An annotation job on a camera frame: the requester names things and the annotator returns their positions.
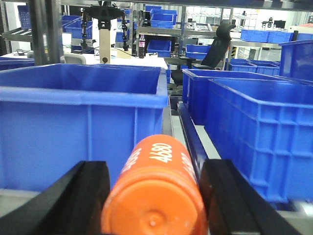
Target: bottle cap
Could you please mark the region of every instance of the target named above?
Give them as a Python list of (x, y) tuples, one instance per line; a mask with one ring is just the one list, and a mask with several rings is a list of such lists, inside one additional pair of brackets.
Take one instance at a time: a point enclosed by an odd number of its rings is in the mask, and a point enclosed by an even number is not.
[(187, 150), (170, 136), (156, 135), (141, 141), (105, 202), (102, 232), (206, 235), (203, 201), (188, 169), (191, 161), (186, 164), (188, 159), (182, 156), (189, 158)]

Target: printed number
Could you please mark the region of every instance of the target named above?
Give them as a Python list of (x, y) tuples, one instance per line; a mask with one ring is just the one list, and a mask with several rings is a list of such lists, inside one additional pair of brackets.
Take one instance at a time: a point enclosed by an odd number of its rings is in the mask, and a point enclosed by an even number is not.
[(122, 169), (122, 173), (126, 170), (132, 168), (132, 166), (137, 162), (138, 156), (141, 152), (142, 148), (136, 149), (131, 156), (128, 158), (127, 162), (125, 163), (124, 168)]
[(158, 161), (168, 163), (172, 160), (172, 147), (166, 143), (154, 143), (152, 144), (150, 159), (156, 159)]

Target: monitor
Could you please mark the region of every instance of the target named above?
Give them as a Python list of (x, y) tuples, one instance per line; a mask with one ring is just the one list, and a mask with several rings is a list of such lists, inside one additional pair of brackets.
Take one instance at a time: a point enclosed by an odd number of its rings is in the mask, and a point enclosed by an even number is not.
[(285, 28), (286, 21), (274, 21), (276, 28)]

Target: metal pole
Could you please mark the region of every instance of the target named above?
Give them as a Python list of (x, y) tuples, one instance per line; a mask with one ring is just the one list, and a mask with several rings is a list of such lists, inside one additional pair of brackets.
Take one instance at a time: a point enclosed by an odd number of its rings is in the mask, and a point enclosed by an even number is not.
[(36, 65), (60, 63), (63, 56), (60, 1), (29, 1), (29, 9)]
[(60, 63), (63, 56), (61, 1), (46, 0), (48, 63)]
[[(6, 13), (5, 2), (0, 1), (0, 8), (1, 8), (3, 31), (7, 32), (7, 31), (9, 31), (9, 25), (8, 25), (8, 20), (7, 20), (8, 18), (7, 18), (7, 13)], [(4, 44), (5, 44), (5, 51), (3, 51), (3, 52), (6, 54), (11, 53), (11, 51), (12, 51), (11, 43), (9, 41), (4, 41)]]
[(179, 41), (179, 54), (182, 53), (183, 43), (184, 43), (184, 32), (185, 32), (185, 23), (186, 23), (186, 11), (187, 7), (184, 5), (182, 6), (181, 10), (181, 34), (180, 34), (180, 41)]
[(134, 25), (134, 4), (133, 2), (130, 3), (130, 14), (129, 14), (129, 41), (128, 41), (128, 45), (130, 46), (130, 50), (133, 49), (133, 25)]
[(223, 24), (223, 14), (224, 14), (224, 8), (221, 8), (220, 24)]
[(233, 20), (233, 16), (234, 16), (234, 8), (230, 9), (230, 15), (229, 15), (229, 23), (231, 24), (232, 20)]
[(48, 64), (45, 53), (47, 33), (45, 0), (29, 1), (29, 11), (32, 24), (32, 45), (34, 48), (35, 63), (36, 65), (45, 65)]

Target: robotic arm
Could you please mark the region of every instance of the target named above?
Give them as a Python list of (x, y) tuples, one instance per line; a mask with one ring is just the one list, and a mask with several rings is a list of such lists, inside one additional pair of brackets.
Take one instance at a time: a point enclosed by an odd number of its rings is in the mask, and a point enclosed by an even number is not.
[[(102, 30), (105, 31), (110, 31), (111, 29), (111, 20), (121, 18), (122, 19), (122, 29), (123, 29), (123, 48), (125, 51), (128, 51), (128, 45), (127, 45), (127, 23), (125, 20), (125, 12), (123, 10), (120, 10), (114, 6), (91, 6), (84, 8), (83, 11), (83, 22), (82, 22), (82, 34), (83, 34), (83, 43), (82, 46), (86, 45), (86, 39), (87, 39), (87, 34), (86, 34), (86, 27), (87, 27), (87, 21), (88, 18), (96, 18), (98, 19), (98, 28), (100, 32)], [(110, 57), (109, 55), (101, 55), (101, 48), (100, 48), (100, 57), (101, 57), (101, 62), (107, 63), (110, 62)]]

